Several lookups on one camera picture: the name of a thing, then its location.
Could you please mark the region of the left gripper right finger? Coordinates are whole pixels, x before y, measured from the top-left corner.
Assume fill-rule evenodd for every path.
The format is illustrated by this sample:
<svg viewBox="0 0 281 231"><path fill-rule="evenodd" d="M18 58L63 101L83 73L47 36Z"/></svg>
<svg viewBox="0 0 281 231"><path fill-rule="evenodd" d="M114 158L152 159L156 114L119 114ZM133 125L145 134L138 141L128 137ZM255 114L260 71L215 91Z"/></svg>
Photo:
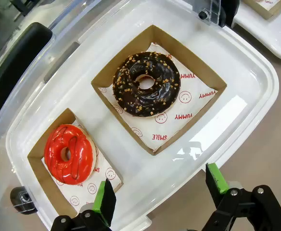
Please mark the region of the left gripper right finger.
<svg viewBox="0 0 281 231"><path fill-rule="evenodd" d="M204 231L230 231L237 218L247 218L255 231L281 231L281 206L269 186L259 185L251 192L231 188L215 163L207 163L205 173L216 210Z"/></svg>

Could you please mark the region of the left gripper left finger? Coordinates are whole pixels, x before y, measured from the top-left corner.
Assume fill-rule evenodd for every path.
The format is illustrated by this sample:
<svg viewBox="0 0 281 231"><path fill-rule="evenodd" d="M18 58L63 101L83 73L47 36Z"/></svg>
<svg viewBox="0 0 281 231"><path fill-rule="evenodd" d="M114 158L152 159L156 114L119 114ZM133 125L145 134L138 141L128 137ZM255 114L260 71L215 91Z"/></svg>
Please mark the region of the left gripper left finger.
<svg viewBox="0 0 281 231"><path fill-rule="evenodd" d="M51 227L52 231L109 231L116 204L115 192L108 179L100 183L97 196L91 209L76 217L58 216Z"/></svg>

